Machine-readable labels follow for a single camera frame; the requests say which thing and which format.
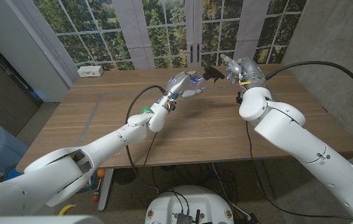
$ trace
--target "green object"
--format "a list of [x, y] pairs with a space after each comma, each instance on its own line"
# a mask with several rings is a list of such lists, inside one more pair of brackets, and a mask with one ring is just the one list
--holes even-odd
[[145, 106], [144, 108], [142, 108], [141, 109], [141, 111], [140, 111], [140, 113], [142, 114], [142, 113], [154, 113], [152, 110], [151, 110], [151, 108], [150, 108], [150, 106]]

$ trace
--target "window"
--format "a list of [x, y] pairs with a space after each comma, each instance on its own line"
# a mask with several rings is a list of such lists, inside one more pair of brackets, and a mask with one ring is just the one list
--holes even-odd
[[156, 68], [187, 67], [184, 0], [142, 0]]
[[306, 0], [270, 0], [253, 57], [256, 63], [281, 63]]
[[33, 0], [77, 67], [134, 69], [111, 0]]
[[220, 54], [233, 58], [243, 1], [204, 0], [201, 66], [224, 65]]

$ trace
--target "screw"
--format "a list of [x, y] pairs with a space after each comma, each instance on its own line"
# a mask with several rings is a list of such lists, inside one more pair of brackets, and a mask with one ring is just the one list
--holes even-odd
[[147, 218], [151, 219], [154, 216], [154, 211], [153, 210], [149, 210], [147, 212]]
[[226, 209], [225, 216], [226, 216], [226, 218], [231, 219], [233, 217], [232, 211], [230, 211], [229, 209]]

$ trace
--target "window pane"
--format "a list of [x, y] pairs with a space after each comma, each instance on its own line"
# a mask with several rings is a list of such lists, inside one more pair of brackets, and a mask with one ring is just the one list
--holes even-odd
[[218, 50], [219, 22], [202, 25], [202, 50], [208, 52]]
[[168, 27], [169, 44], [171, 45], [171, 55], [186, 53], [186, 26]]
[[74, 63], [88, 62], [92, 60], [77, 35], [62, 35], [57, 38], [59, 38], [59, 41], [63, 44]]
[[289, 0], [287, 12], [301, 12], [305, 6], [306, 0]]
[[134, 70], [132, 62], [117, 62], [116, 66], [119, 70]]
[[96, 64], [96, 65], [101, 65], [101, 67], [103, 67], [104, 71], [115, 70], [115, 67], [112, 63], [101, 63], [101, 64]]
[[222, 11], [221, 0], [204, 0], [202, 9], [202, 20], [220, 19]]
[[270, 0], [266, 15], [279, 14], [284, 11], [287, 0]]
[[121, 28], [111, 0], [89, 0], [89, 5], [100, 30]]
[[156, 64], [156, 68], [170, 68], [171, 63], [169, 62], [169, 58], [154, 58], [154, 63]]
[[180, 23], [186, 21], [183, 0], [165, 0], [167, 23]]
[[255, 51], [255, 55], [253, 56], [254, 62], [256, 62], [257, 64], [266, 63], [266, 60], [268, 60], [269, 56], [269, 50], [270, 47], [265, 49], [257, 49]]
[[238, 24], [240, 21], [222, 23], [219, 50], [234, 50], [237, 40]]
[[78, 31], [97, 30], [84, 0], [62, 0], [62, 2]]
[[82, 34], [81, 37], [95, 61], [111, 60], [100, 34]]
[[131, 58], [122, 31], [104, 33], [103, 38], [114, 60], [128, 60]]
[[216, 54], [203, 54], [201, 55], [201, 66], [215, 66], [216, 65]]
[[286, 53], [286, 47], [274, 47], [271, 51], [269, 63], [281, 63], [284, 54]]
[[240, 18], [242, 8], [242, 0], [225, 0], [224, 19]]
[[168, 55], [168, 41], [165, 27], [149, 28], [149, 38], [155, 57]]
[[[224, 55], [230, 57], [231, 59], [233, 59], [234, 52], [225, 52], [225, 53], [220, 53], [220, 54], [224, 54]], [[218, 58], [218, 65], [227, 65], [227, 63], [224, 62], [224, 61], [220, 58], [220, 54], [219, 54], [219, 58]]]
[[57, 0], [34, 0], [34, 4], [55, 33], [74, 32]]
[[272, 44], [280, 19], [281, 19], [281, 16], [268, 17], [265, 19], [257, 47], [262, 47], [262, 46]]
[[147, 26], [165, 24], [162, 0], [142, 0]]
[[186, 68], [187, 67], [187, 57], [173, 57], [172, 58], [173, 68]]
[[293, 36], [300, 15], [284, 15], [275, 40], [276, 45], [287, 45]]

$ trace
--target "orange ball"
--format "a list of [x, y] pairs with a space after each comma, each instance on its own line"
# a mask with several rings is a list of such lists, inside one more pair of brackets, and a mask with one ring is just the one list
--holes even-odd
[[106, 170], [105, 169], [100, 169], [97, 171], [97, 176], [102, 178], [104, 177], [104, 175], [106, 174]]
[[94, 195], [94, 196], [92, 197], [92, 200], [93, 200], [94, 202], [97, 202], [97, 201], [99, 201], [99, 196], [97, 196], [97, 195]]

